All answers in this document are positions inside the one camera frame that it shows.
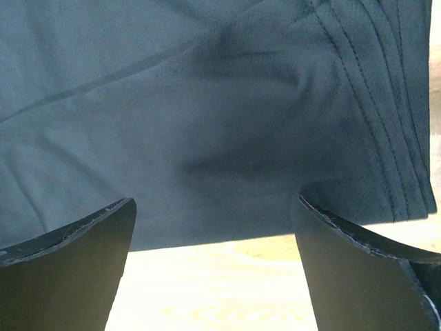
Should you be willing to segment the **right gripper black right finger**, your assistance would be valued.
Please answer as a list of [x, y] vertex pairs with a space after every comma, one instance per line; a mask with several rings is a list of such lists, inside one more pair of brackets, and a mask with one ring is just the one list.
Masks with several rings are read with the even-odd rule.
[[440, 254], [298, 200], [296, 244], [320, 331], [440, 329]]

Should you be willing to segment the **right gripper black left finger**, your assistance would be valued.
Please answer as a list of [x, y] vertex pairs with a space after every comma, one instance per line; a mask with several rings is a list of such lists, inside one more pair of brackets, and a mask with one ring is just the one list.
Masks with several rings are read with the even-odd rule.
[[2, 331], [104, 330], [130, 249], [136, 203], [1, 249]]

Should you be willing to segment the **black t shirt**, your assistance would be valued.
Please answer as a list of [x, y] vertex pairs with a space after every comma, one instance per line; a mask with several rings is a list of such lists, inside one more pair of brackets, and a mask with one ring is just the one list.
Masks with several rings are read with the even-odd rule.
[[2, 1], [1, 245], [123, 197], [133, 250], [437, 210], [430, 1]]

